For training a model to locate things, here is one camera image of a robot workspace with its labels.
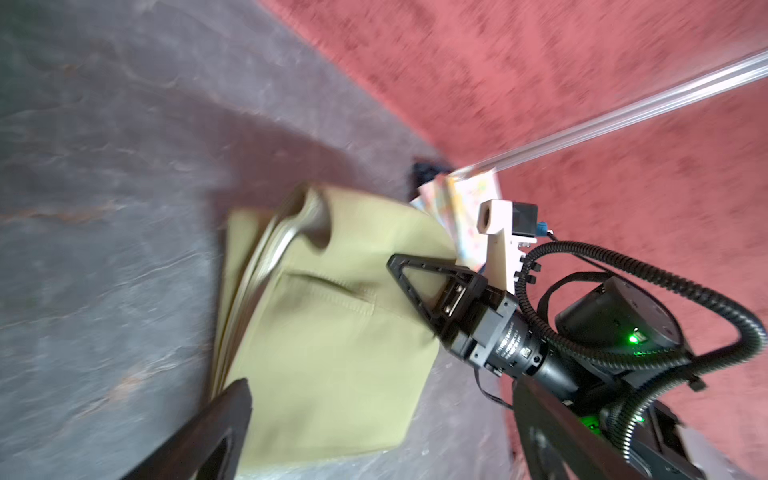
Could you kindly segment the right aluminium corner post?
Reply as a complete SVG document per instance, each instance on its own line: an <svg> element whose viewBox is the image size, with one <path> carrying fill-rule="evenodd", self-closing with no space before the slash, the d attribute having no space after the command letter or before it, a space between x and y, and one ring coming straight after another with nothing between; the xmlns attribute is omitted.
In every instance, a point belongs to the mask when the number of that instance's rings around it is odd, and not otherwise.
<svg viewBox="0 0 768 480"><path fill-rule="evenodd" d="M498 171L553 154L632 125L671 113L767 77L765 50L730 63L718 70L643 98L573 127L561 130L479 163L460 168L453 175L463 178L479 172Z"/></svg>

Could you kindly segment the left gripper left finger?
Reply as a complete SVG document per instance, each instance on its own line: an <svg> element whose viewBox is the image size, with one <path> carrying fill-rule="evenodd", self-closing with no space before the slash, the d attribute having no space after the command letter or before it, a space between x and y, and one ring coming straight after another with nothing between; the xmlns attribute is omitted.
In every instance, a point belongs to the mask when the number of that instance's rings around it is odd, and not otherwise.
<svg viewBox="0 0 768 480"><path fill-rule="evenodd" d="M233 479L252 413L248 382L231 383L127 479Z"/></svg>

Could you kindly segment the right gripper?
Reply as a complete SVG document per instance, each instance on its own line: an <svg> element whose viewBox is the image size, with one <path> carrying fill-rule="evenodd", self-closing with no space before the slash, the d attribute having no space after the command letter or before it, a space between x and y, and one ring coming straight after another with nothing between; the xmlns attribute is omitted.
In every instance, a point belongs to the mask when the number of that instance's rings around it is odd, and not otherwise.
<svg viewBox="0 0 768 480"><path fill-rule="evenodd" d="M535 334L514 295L448 260L394 254L387 268L422 320L457 358L513 379L530 376L558 399L579 390L578 366Z"/></svg>

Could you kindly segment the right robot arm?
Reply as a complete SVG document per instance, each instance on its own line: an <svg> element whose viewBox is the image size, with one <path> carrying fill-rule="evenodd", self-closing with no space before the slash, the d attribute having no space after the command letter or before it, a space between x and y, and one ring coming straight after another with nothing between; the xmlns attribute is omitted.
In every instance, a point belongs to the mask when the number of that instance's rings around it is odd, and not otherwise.
<svg viewBox="0 0 768 480"><path fill-rule="evenodd" d="M555 318L527 288L539 259L565 253L591 264L567 283L592 289ZM512 287L443 260L393 255L388 269L441 343L475 371L515 382L513 411L535 479L737 479L741 473L661 402L682 385L746 362L766 345L762 323L726 296L620 253L554 241L525 256ZM695 354L653 284L716 313L738 331Z"/></svg>

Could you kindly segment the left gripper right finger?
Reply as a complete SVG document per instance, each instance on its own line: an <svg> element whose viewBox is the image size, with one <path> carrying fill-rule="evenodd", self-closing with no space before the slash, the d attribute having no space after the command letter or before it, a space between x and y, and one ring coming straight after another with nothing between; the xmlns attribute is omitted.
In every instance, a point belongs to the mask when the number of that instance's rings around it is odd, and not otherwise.
<svg viewBox="0 0 768 480"><path fill-rule="evenodd" d="M642 479L577 416L530 377L516 382L514 416L533 479Z"/></svg>

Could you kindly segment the pastel patterned skirt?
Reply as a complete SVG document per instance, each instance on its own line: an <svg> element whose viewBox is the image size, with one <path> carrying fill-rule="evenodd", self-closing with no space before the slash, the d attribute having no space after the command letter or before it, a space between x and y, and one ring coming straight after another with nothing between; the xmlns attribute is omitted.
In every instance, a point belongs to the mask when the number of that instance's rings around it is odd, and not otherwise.
<svg viewBox="0 0 768 480"><path fill-rule="evenodd" d="M457 263L479 271L486 263L487 239L478 231L480 205L501 199L494 169L469 177L443 174L416 189L410 204L434 217L453 240Z"/></svg>

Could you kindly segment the blue denim skirt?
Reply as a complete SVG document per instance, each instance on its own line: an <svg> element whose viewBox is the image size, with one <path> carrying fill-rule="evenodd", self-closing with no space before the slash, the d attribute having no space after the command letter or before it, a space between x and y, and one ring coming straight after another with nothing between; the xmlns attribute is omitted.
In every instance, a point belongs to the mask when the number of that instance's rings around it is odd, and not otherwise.
<svg viewBox="0 0 768 480"><path fill-rule="evenodd" d="M411 169L413 187L418 189L420 186L433 181L439 175L450 174L452 171L452 167L441 162L415 161Z"/></svg>

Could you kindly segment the olive green skirt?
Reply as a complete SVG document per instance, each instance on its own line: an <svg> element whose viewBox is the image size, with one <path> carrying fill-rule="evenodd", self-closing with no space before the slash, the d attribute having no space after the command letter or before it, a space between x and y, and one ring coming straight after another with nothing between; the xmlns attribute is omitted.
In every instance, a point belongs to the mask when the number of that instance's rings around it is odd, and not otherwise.
<svg viewBox="0 0 768 480"><path fill-rule="evenodd" d="M435 218L337 186L230 212L210 390L249 385L239 475L404 441L439 343L388 270L395 254L456 258Z"/></svg>

